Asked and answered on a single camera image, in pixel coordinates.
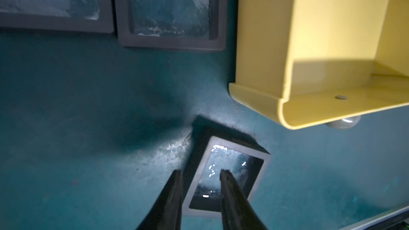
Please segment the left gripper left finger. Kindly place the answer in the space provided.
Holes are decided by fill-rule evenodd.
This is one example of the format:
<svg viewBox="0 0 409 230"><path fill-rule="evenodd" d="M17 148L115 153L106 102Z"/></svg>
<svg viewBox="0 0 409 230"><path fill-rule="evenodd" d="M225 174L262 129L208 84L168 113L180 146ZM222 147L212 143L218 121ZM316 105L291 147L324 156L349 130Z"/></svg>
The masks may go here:
<svg viewBox="0 0 409 230"><path fill-rule="evenodd" d="M182 198L183 173L175 170L137 230L180 230Z"/></svg>

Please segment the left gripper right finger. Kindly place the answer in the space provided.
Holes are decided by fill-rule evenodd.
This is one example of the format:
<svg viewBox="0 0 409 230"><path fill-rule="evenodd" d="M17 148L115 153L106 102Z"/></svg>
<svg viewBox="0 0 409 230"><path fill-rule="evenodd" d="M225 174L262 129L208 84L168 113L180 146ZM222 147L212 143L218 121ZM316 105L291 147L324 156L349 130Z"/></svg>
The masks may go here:
<svg viewBox="0 0 409 230"><path fill-rule="evenodd" d="M220 211L224 230L267 230L229 170L220 172Z"/></svg>

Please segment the black brooch box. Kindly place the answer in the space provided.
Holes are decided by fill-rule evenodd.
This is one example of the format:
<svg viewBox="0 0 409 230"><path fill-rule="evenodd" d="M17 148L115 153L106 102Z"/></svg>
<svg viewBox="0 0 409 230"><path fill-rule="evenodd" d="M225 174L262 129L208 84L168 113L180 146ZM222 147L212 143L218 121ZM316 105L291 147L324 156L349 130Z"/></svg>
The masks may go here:
<svg viewBox="0 0 409 230"><path fill-rule="evenodd" d="M251 201L271 161L271 154L247 134L205 128L184 170L182 214L221 218L219 176L229 170Z"/></svg>
<svg viewBox="0 0 409 230"><path fill-rule="evenodd" d="M1 0L1 27L111 34L112 0Z"/></svg>
<svg viewBox="0 0 409 230"><path fill-rule="evenodd" d="M222 51L228 0L115 0L123 47Z"/></svg>

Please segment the three-tier drawer cabinet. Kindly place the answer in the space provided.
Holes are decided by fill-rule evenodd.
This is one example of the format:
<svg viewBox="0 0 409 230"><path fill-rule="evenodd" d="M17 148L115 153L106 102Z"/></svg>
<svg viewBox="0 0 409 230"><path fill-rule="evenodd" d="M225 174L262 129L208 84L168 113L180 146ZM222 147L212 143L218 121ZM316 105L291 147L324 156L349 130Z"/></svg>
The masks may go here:
<svg viewBox="0 0 409 230"><path fill-rule="evenodd" d="M287 129L409 104L409 0L239 0L231 97Z"/></svg>

